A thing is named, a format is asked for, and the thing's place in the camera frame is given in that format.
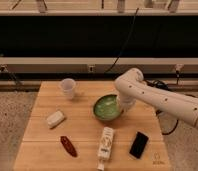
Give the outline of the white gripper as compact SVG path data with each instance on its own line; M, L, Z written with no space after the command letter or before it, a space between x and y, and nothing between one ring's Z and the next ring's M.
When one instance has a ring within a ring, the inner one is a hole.
M121 113L126 113L134 104L136 100L128 96L117 96L117 105Z

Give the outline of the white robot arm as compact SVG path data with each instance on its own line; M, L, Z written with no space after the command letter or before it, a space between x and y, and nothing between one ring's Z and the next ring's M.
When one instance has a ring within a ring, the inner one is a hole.
M140 100L198 129L198 98L150 87L143 79L143 73L132 68L115 80L120 110L129 110Z

